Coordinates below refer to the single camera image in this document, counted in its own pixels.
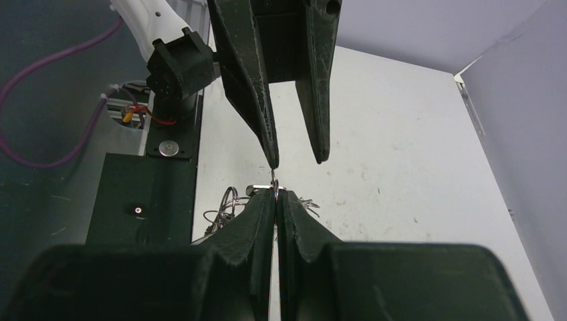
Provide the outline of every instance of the purple cable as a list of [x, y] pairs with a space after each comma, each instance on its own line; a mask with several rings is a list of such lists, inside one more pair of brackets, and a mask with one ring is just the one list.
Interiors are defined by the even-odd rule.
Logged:
[[[63, 59], [65, 57], [68, 57], [70, 55], [76, 54], [79, 51], [83, 51], [85, 49], [88, 49], [98, 43], [100, 43], [101, 41], [107, 39], [108, 37], [110, 37], [113, 33], [115, 33], [118, 29], [120, 29], [120, 27], [122, 26], [122, 24], [124, 23], [124, 20], [122, 20], [122, 18], [118, 19], [118, 21], [112, 26], [112, 28], [110, 28], [107, 32], [103, 33], [102, 35], [99, 35], [89, 41], [86, 41], [84, 43], [81, 43], [80, 45], [76, 45], [74, 47], [65, 49], [63, 51], [57, 52], [51, 56], [45, 57], [43, 59], [40, 59], [36, 62], [34, 62], [33, 64], [27, 66], [26, 68], [24, 68], [23, 70], [21, 70], [19, 73], [17, 73], [15, 76], [13, 76], [3, 87], [2, 87], [2, 91], [0, 92], [0, 112], [2, 110], [2, 107], [4, 106], [4, 101], [6, 100], [6, 97], [8, 97], [8, 94], [10, 93], [10, 91], [12, 91], [12, 89], [20, 82], [22, 81], [22, 79], [24, 79], [25, 77], [27, 77], [28, 75], [30, 75], [32, 72], [52, 63], [52, 62], [56, 62], [60, 59]], [[128, 92], [125, 89], [120, 88], [119, 90], [121, 91], [125, 91]], [[113, 95], [115, 93], [117, 93], [118, 91], [116, 89], [112, 89], [109, 92], [106, 93], [106, 96], [109, 97], [110, 95]], [[134, 96], [130, 93], [129, 96], [132, 99], [132, 101], [134, 102], [135, 105], [138, 105], [138, 103], [136, 102]], [[73, 150], [67, 154], [65, 157], [61, 158], [60, 160], [57, 160], [55, 162], [52, 163], [48, 163], [48, 164], [42, 164], [42, 163], [35, 163], [35, 162], [31, 162], [29, 160], [26, 160], [24, 158], [22, 158], [21, 156], [19, 156], [16, 152], [14, 152], [13, 150], [10, 149], [10, 147], [8, 146], [6, 140], [4, 139], [4, 136], [2, 135], [1, 131], [0, 131], [0, 149], [13, 161], [23, 165], [23, 166], [27, 166], [27, 167], [31, 167], [31, 168], [35, 168], [35, 169], [50, 169], [53, 167], [58, 167], [68, 161], [70, 161], [71, 159], [73, 159], [75, 156], [77, 156], [77, 154], [79, 154], [79, 152], [83, 149], [83, 147], [85, 146], [85, 144], [87, 143], [93, 129], [94, 129], [94, 125], [98, 119], [98, 115], [100, 114], [100, 111], [103, 109], [103, 107], [106, 105], [106, 102], [108, 101], [107, 98], [102, 99], [88, 125], [87, 128], [85, 129], [85, 133], [83, 134], [83, 137], [81, 137], [81, 141], [79, 141], [79, 144], [73, 148]]]

